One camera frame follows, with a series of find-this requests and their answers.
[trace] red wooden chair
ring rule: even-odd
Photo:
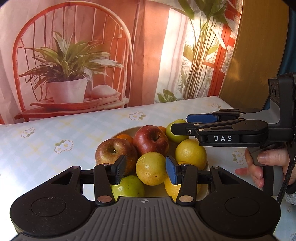
[[[85,98],[82,103],[55,104],[49,96],[46,83],[34,89],[29,76],[21,74],[36,67],[35,48],[54,48],[52,31],[66,39],[72,35],[75,41],[96,41],[104,45],[103,51],[110,59],[124,67],[105,68],[107,76],[93,76],[94,85],[107,84],[119,92],[113,97],[94,100]],[[17,96],[21,113],[15,119],[47,118],[79,114],[98,110],[121,108],[129,102],[126,96],[130,82],[132,53],[131,36],[124,22],[111,10],[96,3],[70,1],[51,6],[31,18],[16,37],[12,59]]]

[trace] table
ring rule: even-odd
[[[136,126],[167,126],[187,115],[231,108],[216,96],[60,116],[13,125],[0,125],[0,237],[11,240],[16,231],[10,206],[22,194],[71,166],[92,169],[95,151],[104,140]],[[206,147],[210,166],[221,166],[234,174],[246,167],[245,148]],[[253,182],[250,177],[241,177]],[[83,194],[94,200],[93,185]],[[296,241],[296,206],[284,200],[274,235],[281,241]]]

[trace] fruit bowl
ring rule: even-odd
[[[139,130],[142,126],[137,126],[137,127],[133,127],[133,128],[129,128],[126,129],[124,131],[121,131],[119,133],[117,133],[116,135],[114,135],[111,138],[116,138],[117,136],[121,135],[121,134],[127,134],[129,136],[131,136],[132,138],[134,138],[137,130]],[[175,158],[175,149],[177,148],[178,144],[169,141],[169,151],[168,151],[168,155],[172,156]],[[207,163],[206,167],[204,170],[209,170],[209,165]],[[156,186],[149,186],[149,185],[145,185],[145,197],[164,197],[164,196],[169,196],[165,190],[165,185],[164,183],[161,183],[159,185]],[[197,194],[197,201],[202,200],[206,195],[208,195],[208,185],[207,184],[201,184],[200,190]]]

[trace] green fruit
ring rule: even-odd
[[[172,131],[170,130],[172,124],[174,123],[187,123],[186,120],[183,120],[183,119],[177,119],[175,120],[174,122],[168,124],[167,128],[166,128],[166,131],[165,131],[165,134],[167,135],[168,139],[172,142],[175,142],[175,143],[181,143],[183,140],[186,140],[189,138],[189,136],[175,136]]]
[[[111,187],[115,201],[119,196],[143,197],[145,195],[144,184],[134,175],[121,179],[120,184]]]

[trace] fingernail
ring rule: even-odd
[[[260,181],[259,180],[255,180],[255,184],[257,185],[257,187],[259,187]]]
[[[268,153],[266,152],[261,152],[259,155],[258,155],[258,161],[260,163],[266,163],[267,162],[267,158],[268,158]]]
[[[258,179],[261,179],[261,178],[262,178],[260,172],[255,172],[255,173],[254,173],[254,176],[255,176],[256,178],[258,178]]]

